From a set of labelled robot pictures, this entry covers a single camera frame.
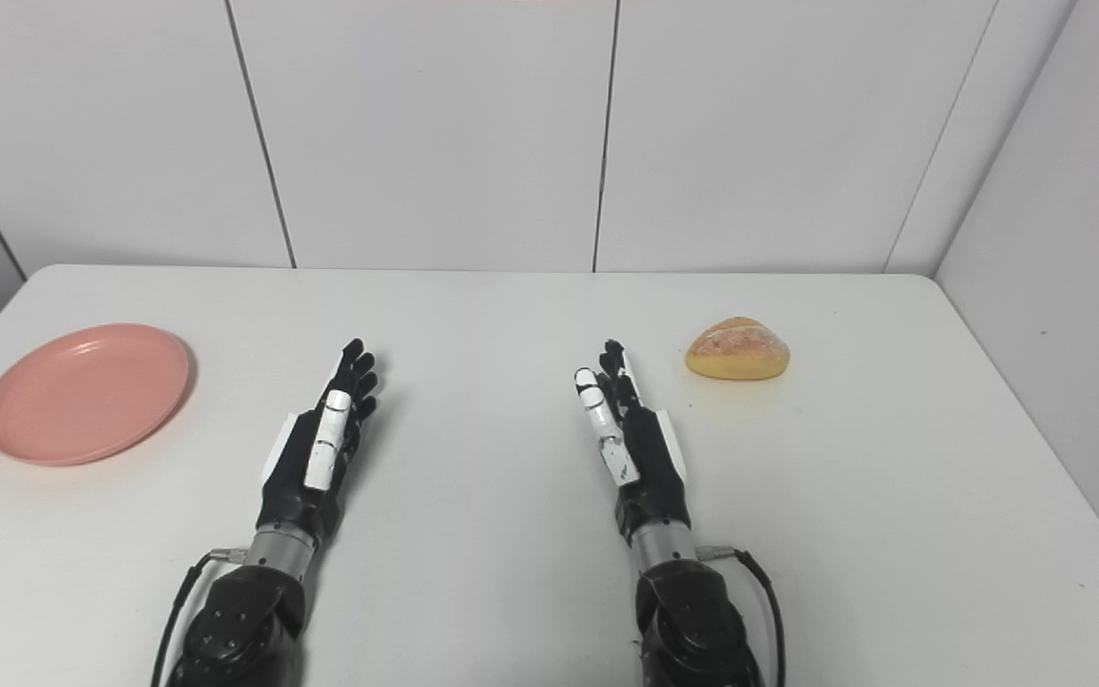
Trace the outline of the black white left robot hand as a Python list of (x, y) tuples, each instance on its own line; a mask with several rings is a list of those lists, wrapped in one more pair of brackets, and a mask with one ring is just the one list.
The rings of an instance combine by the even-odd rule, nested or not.
[(378, 408), (375, 364), (363, 340), (349, 341), (317, 405), (284, 423), (262, 484), (257, 527), (298, 528), (317, 547), (336, 533), (349, 462)]

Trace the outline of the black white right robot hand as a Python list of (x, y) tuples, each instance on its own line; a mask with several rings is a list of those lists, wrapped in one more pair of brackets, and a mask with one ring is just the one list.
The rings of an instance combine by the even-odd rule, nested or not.
[(641, 528), (691, 525), (680, 448), (668, 415), (645, 405), (628, 361), (614, 339), (599, 353), (599, 369), (574, 375), (599, 456), (617, 486), (618, 531), (631, 545)]

